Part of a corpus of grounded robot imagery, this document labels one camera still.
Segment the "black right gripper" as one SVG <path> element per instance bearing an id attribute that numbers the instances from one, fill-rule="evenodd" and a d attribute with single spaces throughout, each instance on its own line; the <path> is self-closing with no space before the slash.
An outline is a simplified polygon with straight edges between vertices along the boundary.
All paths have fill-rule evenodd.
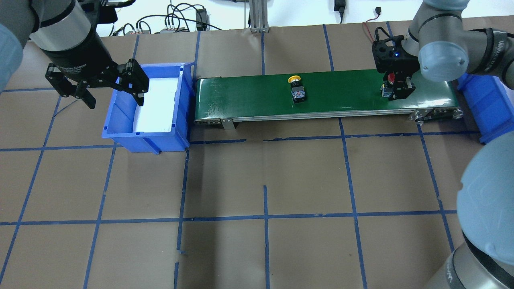
<path id="1" fill-rule="evenodd" d="M 376 70 L 388 82 L 396 83 L 396 100 L 404 100 L 416 90 L 411 77 L 419 71 L 418 58 L 406 51 L 404 40 L 405 35 L 390 35 L 383 27 L 377 27 L 371 46 Z"/>

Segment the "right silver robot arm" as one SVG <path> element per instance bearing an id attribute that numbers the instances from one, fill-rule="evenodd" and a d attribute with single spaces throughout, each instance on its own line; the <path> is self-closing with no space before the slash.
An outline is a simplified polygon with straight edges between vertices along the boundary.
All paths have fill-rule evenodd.
<path id="1" fill-rule="evenodd" d="M 406 35 L 376 35 L 371 51 L 389 100 L 413 93 L 417 71 L 430 81 L 458 80 L 484 144 L 457 193 L 464 242 L 425 288 L 512 289 L 513 34 L 466 31 L 461 13 L 467 6 L 467 0 L 424 0 Z"/>

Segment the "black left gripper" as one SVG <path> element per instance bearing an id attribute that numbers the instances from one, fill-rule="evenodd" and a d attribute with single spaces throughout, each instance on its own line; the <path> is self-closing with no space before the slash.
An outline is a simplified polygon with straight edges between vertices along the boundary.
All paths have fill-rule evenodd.
<path id="1" fill-rule="evenodd" d="M 40 49 L 50 60 L 45 78 L 59 95 L 78 97 L 94 109 L 96 99 L 88 88 L 109 87 L 144 106 L 149 77 L 134 58 L 117 64 L 94 28 L 41 28 Z"/>

